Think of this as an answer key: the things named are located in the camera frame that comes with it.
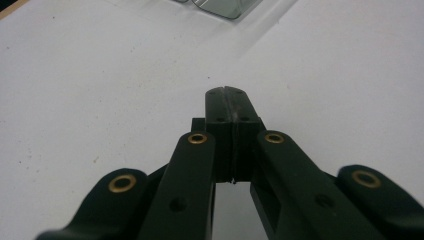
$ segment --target white table surface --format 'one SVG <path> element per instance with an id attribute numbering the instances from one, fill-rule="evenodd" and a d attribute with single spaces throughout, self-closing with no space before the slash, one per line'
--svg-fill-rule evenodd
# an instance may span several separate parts
<path id="1" fill-rule="evenodd" d="M 107 173 L 166 164 L 204 93 L 245 90 L 324 171 L 376 168 L 424 203 L 424 1 L 33 0 L 0 21 L 0 239 L 61 228 Z M 220 184 L 214 239 L 266 239 Z"/>

